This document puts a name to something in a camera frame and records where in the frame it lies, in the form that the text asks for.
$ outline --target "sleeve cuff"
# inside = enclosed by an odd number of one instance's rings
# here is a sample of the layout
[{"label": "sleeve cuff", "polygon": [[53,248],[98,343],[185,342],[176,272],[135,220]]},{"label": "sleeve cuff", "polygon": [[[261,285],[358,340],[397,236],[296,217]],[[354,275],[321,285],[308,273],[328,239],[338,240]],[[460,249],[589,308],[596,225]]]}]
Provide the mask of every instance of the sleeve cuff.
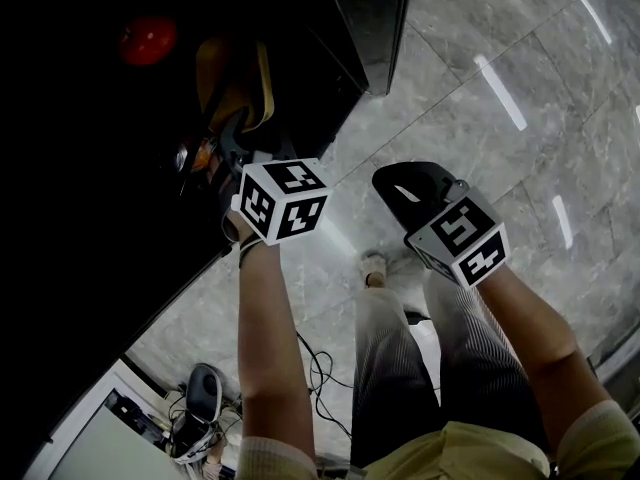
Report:
[{"label": "sleeve cuff", "polygon": [[316,465],[302,450],[289,444],[267,437],[245,437],[242,439],[243,454],[270,454],[295,462],[304,467],[314,477],[318,475]]},{"label": "sleeve cuff", "polygon": [[622,409],[620,409],[620,406],[614,400],[604,400],[603,402],[594,405],[591,409],[588,409],[584,414],[582,414],[582,416],[571,424],[564,433],[564,436],[562,436],[560,444],[558,445],[558,457],[563,457],[567,454],[575,443],[576,438],[593,421],[600,419],[607,414],[617,412],[624,415]]}]

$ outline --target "marble floor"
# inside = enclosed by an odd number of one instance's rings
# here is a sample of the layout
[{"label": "marble floor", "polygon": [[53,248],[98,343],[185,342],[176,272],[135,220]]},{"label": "marble floor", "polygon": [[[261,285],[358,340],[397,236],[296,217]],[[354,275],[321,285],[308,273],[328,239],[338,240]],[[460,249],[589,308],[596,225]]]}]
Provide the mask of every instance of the marble floor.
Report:
[{"label": "marble floor", "polygon": [[[345,383],[363,251],[384,251],[390,286],[428,311],[423,268],[371,186],[378,167],[409,160],[442,164],[495,204],[511,267],[586,354],[638,325],[640,0],[411,0],[391,94],[365,96],[322,158],[336,185],[321,231],[282,247],[298,330]],[[165,385],[204,361],[237,390],[236,265],[237,251],[215,264],[128,355]],[[437,387],[433,329],[414,331]],[[329,382],[323,399],[349,427],[351,390]],[[336,425],[316,418],[315,432],[319,454],[348,456]]]}]

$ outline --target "shirt sleeve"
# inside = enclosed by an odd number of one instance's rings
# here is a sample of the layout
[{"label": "shirt sleeve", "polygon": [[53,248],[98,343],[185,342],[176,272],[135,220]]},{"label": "shirt sleeve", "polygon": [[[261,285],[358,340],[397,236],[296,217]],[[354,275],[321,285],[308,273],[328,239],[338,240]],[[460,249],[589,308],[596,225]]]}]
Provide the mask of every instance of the shirt sleeve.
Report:
[{"label": "shirt sleeve", "polygon": [[593,406],[565,433],[558,446],[559,478],[615,480],[640,456],[640,436],[613,400]]},{"label": "shirt sleeve", "polygon": [[317,479],[313,461],[291,445],[265,437],[245,437],[240,447],[239,480]]}]

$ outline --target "foot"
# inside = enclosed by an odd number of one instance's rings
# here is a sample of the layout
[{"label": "foot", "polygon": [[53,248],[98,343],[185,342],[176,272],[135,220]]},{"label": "foot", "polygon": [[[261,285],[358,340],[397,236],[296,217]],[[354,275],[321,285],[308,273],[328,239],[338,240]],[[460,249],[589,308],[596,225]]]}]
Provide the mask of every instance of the foot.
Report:
[{"label": "foot", "polygon": [[384,288],[387,262],[380,253],[365,253],[360,261],[360,271],[367,288]]}]

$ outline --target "gray marble tile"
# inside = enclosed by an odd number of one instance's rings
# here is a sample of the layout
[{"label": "gray marble tile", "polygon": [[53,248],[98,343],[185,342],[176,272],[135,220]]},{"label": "gray marble tile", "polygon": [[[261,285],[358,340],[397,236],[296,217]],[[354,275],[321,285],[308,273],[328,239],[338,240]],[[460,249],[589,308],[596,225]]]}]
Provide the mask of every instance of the gray marble tile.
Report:
[{"label": "gray marble tile", "polygon": [[622,322],[640,314],[640,244],[630,244],[588,288],[559,308],[589,355]]},{"label": "gray marble tile", "polygon": [[[346,301],[322,314],[307,320],[298,326],[298,332],[307,341],[314,352],[324,351],[333,358],[332,375],[340,382],[353,386],[353,375],[356,365],[355,351],[355,302]],[[310,382],[309,366],[311,356],[300,344],[300,351],[305,367],[307,383]],[[330,368],[329,359],[325,355],[318,357],[323,371]],[[313,374],[316,386],[320,377]],[[340,421],[347,429],[351,429],[351,408],[353,405],[353,389],[345,388],[328,380],[322,388],[321,400],[329,413]],[[340,428],[332,422],[320,418],[314,408],[313,430],[316,440],[316,452],[319,455],[333,455],[349,458],[351,443]]]},{"label": "gray marble tile", "polygon": [[[334,297],[323,309],[353,297],[362,289],[358,271],[362,253],[376,249],[391,262],[404,254],[404,230],[371,184],[375,171],[373,163],[366,161],[349,174],[336,186],[319,231],[308,239],[291,242],[304,249],[301,265],[306,268],[314,264],[324,275],[340,280],[329,286],[339,289],[342,298]],[[322,278],[318,281],[320,290],[330,291]],[[309,285],[315,279],[306,276],[304,282]]]},{"label": "gray marble tile", "polygon": [[380,149],[373,162],[434,161],[496,201],[578,125],[562,80],[529,35]]},{"label": "gray marble tile", "polygon": [[640,176],[622,185],[609,205],[613,250],[616,256],[640,242]]},{"label": "gray marble tile", "polygon": [[502,196],[493,205],[504,220],[511,247],[509,267],[526,279],[532,268],[537,268],[552,254],[538,218],[522,183]]},{"label": "gray marble tile", "polygon": [[545,238],[554,249],[566,243],[559,210],[564,208],[571,237],[602,208],[600,174],[593,144],[580,132],[568,135],[556,154],[544,157],[534,174],[523,181]]},{"label": "gray marble tile", "polygon": [[[599,164],[597,204],[608,203],[640,176],[640,121],[636,113],[640,98],[632,94],[632,85],[626,81],[618,85],[584,124],[584,135],[593,144]],[[623,195],[618,205],[624,204],[624,199]]]},{"label": "gray marble tile", "polygon": [[411,0],[408,21],[464,81],[571,0]]},{"label": "gray marble tile", "polygon": [[605,383],[640,352],[640,312],[624,314],[589,355],[596,375]]},{"label": "gray marble tile", "polygon": [[209,282],[213,277],[204,275],[187,289],[171,308],[172,321],[161,328],[156,322],[128,352],[165,385],[185,382],[199,362],[219,367],[236,355],[238,285],[228,277]]},{"label": "gray marble tile", "polygon": [[460,82],[431,47],[406,25],[388,96],[362,97],[321,159],[340,181]]},{"label": "gray marble tile", "polygon": [[561,198],[575,234],[600,209],[612,203],[616,226],[633,226],[625,213],[636,202],[640,165],[640,121],[636,113],[635,82],[624,82],[555,155],[546,157],[524,181],[547,240],[564,243],[554,207]]},{"label": "gray marble tile", "polygon": [[640,57],[640,0],[575,0],[535,34],[571,91],[583,119]]},{"label": "gray marble tile", "polygon": [[532,259],[532,267],[521,275],[538,295],[561,314],[564,308],[590,290],[591,283],[614,259],[611,224],[606,208],[592,217],[583,230],[573,236],[566,249],[558,247],[544,261]]}]

